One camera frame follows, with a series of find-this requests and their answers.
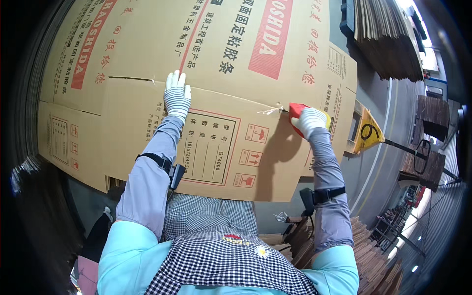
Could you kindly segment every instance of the embroidered logo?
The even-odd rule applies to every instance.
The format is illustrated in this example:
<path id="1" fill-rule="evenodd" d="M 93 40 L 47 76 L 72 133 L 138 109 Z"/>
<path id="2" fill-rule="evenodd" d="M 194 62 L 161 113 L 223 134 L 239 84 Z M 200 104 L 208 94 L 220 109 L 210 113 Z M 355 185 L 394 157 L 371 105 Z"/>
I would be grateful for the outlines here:
<path id="1" fill-rule="evenodd" d="M 233 239 L 238 239 L 238 240 L 241 239 L 240 236 L 236 236 L 236 235 L 225 235 L 225 237 L 231 237 Z"/>
<path id="2" fill-rule="evenodd" d="M 230 243 L 233 243 L 233 244 L 238 244 L 238 245 L 246 245 L 246 246 L 250 244 L 249 242 L 245 242 L 245 241 L 241 240 L 240 237 L 237 237 L 239 240 L 235 240 L 235 239 L 232 239 L 232 238 L 228 238 L 227 236 L 232 236 L 232 235 L 225 235 L 223 237 L 224 241 L 227 241 L 227 242 L 230 242 Z"/>
<path id="3" fill-rule="evenodd" d="M 260 246 L 260 245 L 257 246 L 254 252 L 256 252 L 257 256 L 262 257 L 262 258 L 267 258 L 267 256 L 269 256 L 269 252 L 264 246 Z"/>

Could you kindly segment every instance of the red handle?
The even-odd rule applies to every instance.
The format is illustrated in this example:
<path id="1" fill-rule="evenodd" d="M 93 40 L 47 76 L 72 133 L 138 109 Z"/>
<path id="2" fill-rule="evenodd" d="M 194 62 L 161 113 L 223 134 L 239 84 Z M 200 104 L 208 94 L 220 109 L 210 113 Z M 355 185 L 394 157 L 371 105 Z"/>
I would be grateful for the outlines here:
<path id="1" fill-rule="evenodd" d="M 304 105 L 302 103 L 289 103 L 289 111 L 288 111 L 288 121 L 290 123 L 292 123 L 292 118 L 297 118 L 299 119 L 300 118 L 300 115 L 302 114 L 302 111 L 305 109 L 305 108 L 309 108 L 309 106 L 307 105 Z M 295 129 L 295 131 L 303 138 L 305 138 L 302 134 L 302 132 L 300 132 L 300 130 L 298 130 L 298 128 L 296 128 L 295 126 L 293 126 L 293 128 Z"/>

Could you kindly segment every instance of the umbrella symbol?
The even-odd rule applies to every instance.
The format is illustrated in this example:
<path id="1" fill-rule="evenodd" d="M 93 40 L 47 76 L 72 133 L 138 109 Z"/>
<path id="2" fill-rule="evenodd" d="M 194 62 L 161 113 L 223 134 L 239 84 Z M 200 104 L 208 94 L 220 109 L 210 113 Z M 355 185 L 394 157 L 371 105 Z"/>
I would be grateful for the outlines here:
<path id="1" fill-rule="evenodd" d="M 261 129 L 261 133 L 257 133 L 254 131 L 255 134 L 259 135 L 259 140 L 265 137 L 264 130 Z"/>

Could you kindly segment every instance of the person's arm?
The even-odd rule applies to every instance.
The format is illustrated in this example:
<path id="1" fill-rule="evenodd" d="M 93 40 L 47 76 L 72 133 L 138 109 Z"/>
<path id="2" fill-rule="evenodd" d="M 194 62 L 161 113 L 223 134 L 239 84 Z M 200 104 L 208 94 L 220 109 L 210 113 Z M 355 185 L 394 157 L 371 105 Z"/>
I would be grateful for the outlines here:
<path id="1" fill-rule="evenodd" d="M 164 104 L 168 115 L 157 128 L 143 153 L 153 153 L 172 163 L 177 156 L 180 131 L 190 108 L 190 86 L 185 74 L 170 73 L 166 82 Z M 167 191 L 170 179 L 151 158 L 136 160 L 116 209 L 118 220 L 131 221 L 147 227 L 160 239 L 164 224 Z"/>
<path id="2" fill-rule="evenodd" d="M 164 93 L 167 117 L 143 153 L 175 161 L 180 131 L 190 109 L 190 87 L 184 89 L 184 84 L 185 74 L 169 74 Z M 170 248 L 170 242 L 158 244 L 169 184 L 169 176 L 154 160 L 144 156 L 136 160 L 100 258 L 100 294 L 143 294 L 146 290 Z"/>
<path id="3" fill-rule="evenodd" d="M 315 190 L 344 187 L 341 168 L 331 146 L 327 117 L 323 112 L 305 108 L 292 124 L 308 139 L 314 155 Z M 354 241 L 346 193 L 315 204 L 314 253 L 312 270 L 304 273 L 323 295 L 356 294 L 359 275 L 354 258 Z"/>

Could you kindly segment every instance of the cardboard box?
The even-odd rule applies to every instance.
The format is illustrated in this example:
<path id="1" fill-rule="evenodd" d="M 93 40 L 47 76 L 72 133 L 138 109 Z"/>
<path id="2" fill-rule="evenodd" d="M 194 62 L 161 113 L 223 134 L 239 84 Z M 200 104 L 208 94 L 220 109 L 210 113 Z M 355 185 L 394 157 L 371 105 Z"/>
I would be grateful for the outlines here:
<path id="1" fill-rule="evenodd" d="M 40 154 L 104 192 L 127 180 L 166 116 L 165 80 L 179 68 L 192 105 L 177 191 L 289 201 L 310 147 L 278 109 L 323 108 L 328 40 L 326 0 L 77 0 L 44 73 Z"/>
<path id="2" fill-rule="evenodd" d="M 357 89 L 357 62 L 330 42 L 327 65 L 325 106 L 328 104 L 328 113 L 331 115 L 331 144 L 338 162 L 341 163 L 353 118 Z M 313 176 L 313 163 L 314 157 L 310 149 L 303 176 Z"/>

